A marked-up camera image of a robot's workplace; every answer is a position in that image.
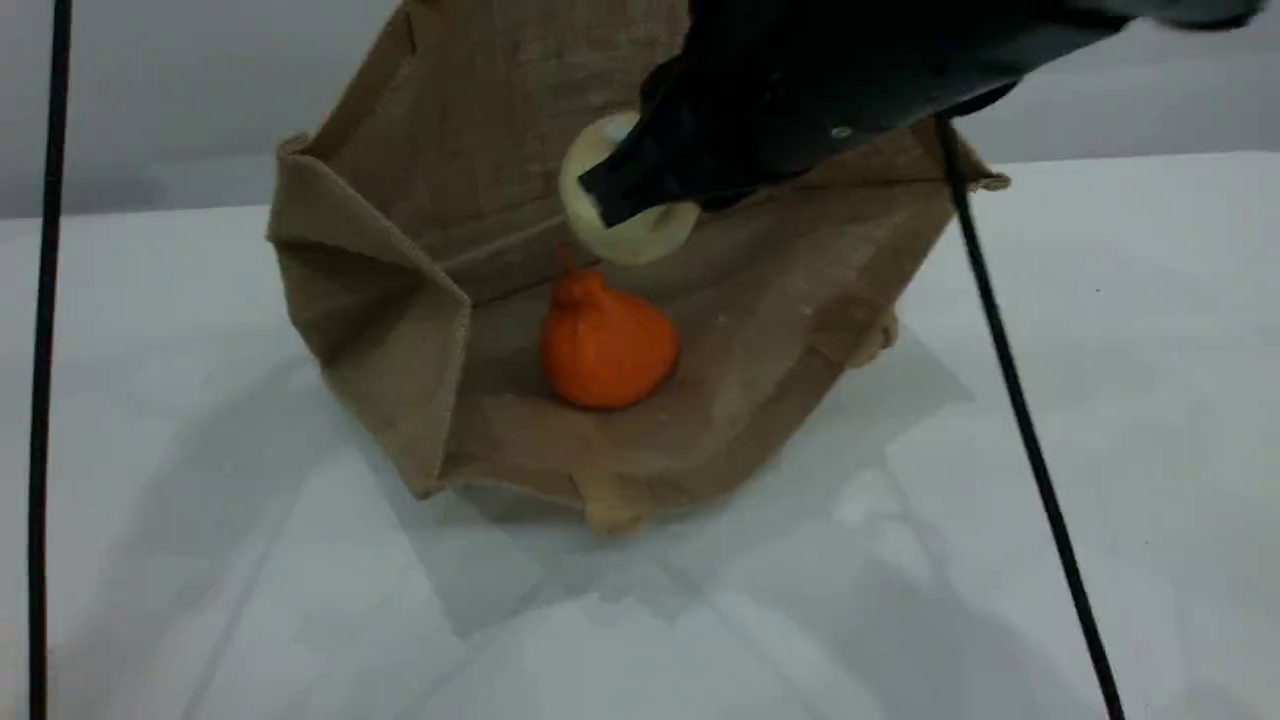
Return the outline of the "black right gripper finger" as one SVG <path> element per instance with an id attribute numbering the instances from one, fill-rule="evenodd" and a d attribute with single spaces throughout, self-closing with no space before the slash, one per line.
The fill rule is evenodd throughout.
<path id="1" fill-rule="evenodd" d="M 605 118 L 594 131 L 605 155 L 579 173 L 579 186 L 607 228 L 677 202 L 713 197 L 713 131 L 700 118 Z"/>

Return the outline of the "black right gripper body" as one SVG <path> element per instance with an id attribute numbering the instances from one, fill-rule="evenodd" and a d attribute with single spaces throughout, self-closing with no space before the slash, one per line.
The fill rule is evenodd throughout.
<path id="1" fill-rule="evenodd" d="M 640 205 L 710 208 L 925 117 L 965 117 L 1119 33 L 1094 1 L 691 1 L 643 86 Z"/>

